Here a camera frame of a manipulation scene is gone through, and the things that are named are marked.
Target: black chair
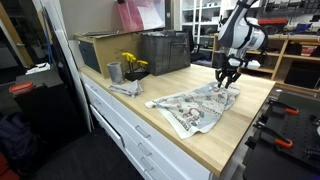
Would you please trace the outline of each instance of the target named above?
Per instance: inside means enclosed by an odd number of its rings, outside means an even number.
[[[191,52],[190,53],[190,61],[191,61],[191,63],[195,62],[195,61],[198,61],[200,59],[206,58],[205,54],[199,53],[199,49],[203,45],[194,43],[193,35],[192,35],[191,31],[188,31],[188,36],[189,36],[189,44],[190,44],[190,52]]]

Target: metal cup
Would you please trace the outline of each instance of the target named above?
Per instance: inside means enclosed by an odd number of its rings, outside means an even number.
[[[123,84],[124,75],[121,67],[121,62],[112,62],[107,64],[111,81],[113,85]]]

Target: white drawer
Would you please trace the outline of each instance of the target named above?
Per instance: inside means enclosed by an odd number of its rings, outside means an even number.
[[[110,107],[113,107],[112,96],[85,74],[81,74],[84,83],[88,85],[87,88],[98,94]]]
[[[147,157],[147,159],[156,162],[156,164],[161,168],[163,172],[165,172],[167,176],[170,177],[170,179],[187,179],[186,177],[184,177],[182,170],[173,162],[169,162],[170,160],[167,160],[166,157],[161,152],[159,152],[159,150],[157,150],[157,147],[152,146],[144,138],[141,138],[134,127],[129,125],[126,120],[120,120],[119,118],[121,117],[118,116],[120,127],[124,132],[130,134],[130,137],[136,143],[138,150],[141,151],[141,153],[143,153],[144,156]]]
[[[186,179],[209,179],[210,171],[208,169],[203,167],[115,98],[113,99],[113,104],[114,109],[117,110],[115,113],[119,124],[123,125],[123,122],[121,121],[126,121],[132,126],[134,132],[130,132],[130,136],[135,136],[135,139],[137,138],[136,136],[138,136],[148,142],[153,149],[157,149],[161,156],[172,164],[172,166],[177,169],[178,173]],[[158,165],[160,168],[165,168],[162,164]]]
[[[123,149],[123,143],[121,136],[114,130],[109,123],[99,114],[99,112],[90,105],[91,111],[93,115],[96,117],[97,121],[101,125],[101,127],[109,134],[109,136],[114,140],[114,142]]]
[[[138,145],[130,136],[123,134],[124,152],[140,174],[145,179],[169,180],[165,173],[138,149]]]
[[[97,109],[97,111],[105,117],[109,123],[114,127],[118,128],[118,122],[116,114],[112,107],[110,107],[99,95],[92,91],[87,84],[85,84],[87,94],[91,104]]]

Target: black backpack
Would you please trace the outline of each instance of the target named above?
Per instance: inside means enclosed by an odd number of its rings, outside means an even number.
[[[11,169],[30,174],[43,163],[41,141],[31,131],[30,122],[22,113],[13,113],[0,121],[0,151],[5,155]]]

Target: white robot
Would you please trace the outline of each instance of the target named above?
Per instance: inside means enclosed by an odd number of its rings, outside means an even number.
[[[258,20],[246,17],[248,9],[255,2],[256,0],[238,0],[231,16],[220,29],[219,43],[228,51],[218,56],[220,66],[216,70],[216,79],[219,88],[226,77],[228,79],[225,88],[240,77],[241,74],[237,72],[238,67],[260,67],[258,61],[244,59],[247,50],[262,48],[263,52],[267,46],[268,36],[258,25]]]

